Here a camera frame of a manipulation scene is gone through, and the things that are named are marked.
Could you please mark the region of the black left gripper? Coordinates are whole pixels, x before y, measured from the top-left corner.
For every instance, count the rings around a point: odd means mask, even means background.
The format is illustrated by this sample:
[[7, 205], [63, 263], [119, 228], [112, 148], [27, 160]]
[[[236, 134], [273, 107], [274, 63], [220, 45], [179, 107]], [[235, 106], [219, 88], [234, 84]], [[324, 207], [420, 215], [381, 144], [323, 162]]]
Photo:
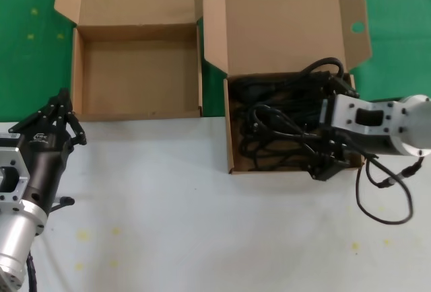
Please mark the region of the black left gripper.
[[86, 145], [86, 134], [73, 112], [69, 90], [61, 88], [47, 104], [12, 126], [24, 136], [24, 162], [30, 180], [22, 198], [50, 213], [69, 154]]

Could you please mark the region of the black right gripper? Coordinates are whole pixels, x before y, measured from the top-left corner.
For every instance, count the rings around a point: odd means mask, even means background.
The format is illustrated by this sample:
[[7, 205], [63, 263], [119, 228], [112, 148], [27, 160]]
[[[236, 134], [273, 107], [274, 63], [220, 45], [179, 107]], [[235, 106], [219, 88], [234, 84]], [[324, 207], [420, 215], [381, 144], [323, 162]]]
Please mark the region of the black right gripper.
[[[332, 76], [329, 91], [335, 95], [357, 98], [358, 93], [349, 79]], [[350, 163], [364, 163], [378, 159], [380, 155], [380, 135], [366, 135], [353, 131], [319, 127], [315, 132], [314, 160], [308, 164], [308, 173], [314, 180], [327, 181]]]

